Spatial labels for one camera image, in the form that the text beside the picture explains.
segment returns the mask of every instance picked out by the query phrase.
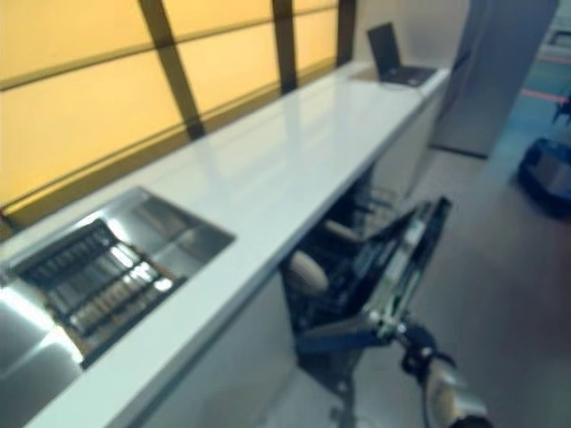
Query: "white countertop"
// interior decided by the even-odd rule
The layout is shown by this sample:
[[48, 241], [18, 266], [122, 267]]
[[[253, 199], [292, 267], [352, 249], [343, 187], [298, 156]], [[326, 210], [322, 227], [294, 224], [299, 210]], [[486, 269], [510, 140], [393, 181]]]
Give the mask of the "white countertop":
[[140, 185], [235, 241], [143, 319], [31, 427], [123, 424], [196, 353], [448, 78], [419, 90], [352, 63], [74, 202], [5, 243], [10, 257]]

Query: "wall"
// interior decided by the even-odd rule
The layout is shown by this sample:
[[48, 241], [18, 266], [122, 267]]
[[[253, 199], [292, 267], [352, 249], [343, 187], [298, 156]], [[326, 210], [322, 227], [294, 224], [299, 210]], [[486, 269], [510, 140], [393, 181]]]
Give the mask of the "wall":
[[470, 0], [401, 0], [397, 13], [404, 61], [451, 67], [468, 16]]
[[359, 0], [355, 59], [372, 61], [367, 29], [392, 21], [403, 62], [450, 67], [456, 57], [469, 0]]
[[357, 22], [353, 38], [353, 58], [357, 61], [373, 61], [367, 40], [367, 30], [387, 21], [393, 21], [397, 32], [398, 0], [358, 0]]

